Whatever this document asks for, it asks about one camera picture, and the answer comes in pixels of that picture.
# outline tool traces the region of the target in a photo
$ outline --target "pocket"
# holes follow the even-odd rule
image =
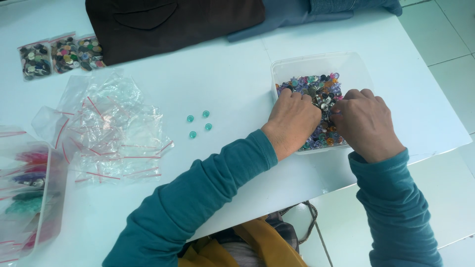
[[[153,29],[166,21],[177,8],[175,0],[115,0],[114,3],[118,10],[122,10],[113,14],[114,19],[135,29]]]

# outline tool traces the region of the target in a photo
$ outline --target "sleeve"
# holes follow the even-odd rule
[[[153,194],[127,217],[127,226],[103,267],[176,267],[177,253],[239,187],[277,165],[266,135],[257,130],[201,161]]]
[[[377,163],[367,163],[356,152],[348,155],[374,241],[373,267],[442,266],[427,201],[407,168],[408,154],[406,149]]]

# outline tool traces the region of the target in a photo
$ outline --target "brown fabric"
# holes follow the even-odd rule
[[[175,51],[265,19],[261,0],[86,0],[85,4],[108,66]]]

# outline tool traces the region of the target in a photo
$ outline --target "right hand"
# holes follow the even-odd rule
[[[338,133],[368,163],[380,162],[406,148],[394,133],[391,111],[379,96],[369,89],[348,91],[343,100],[332,107],[330,119]]]

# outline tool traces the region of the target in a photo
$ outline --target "yellow fabric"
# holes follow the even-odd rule
[[[307,267],[300,255],[270,226],[265,218],[250,220],[233,227],[267,267]],[[200,238],[191,245],[178,267],[239,267],[234,258],[215,240]]]

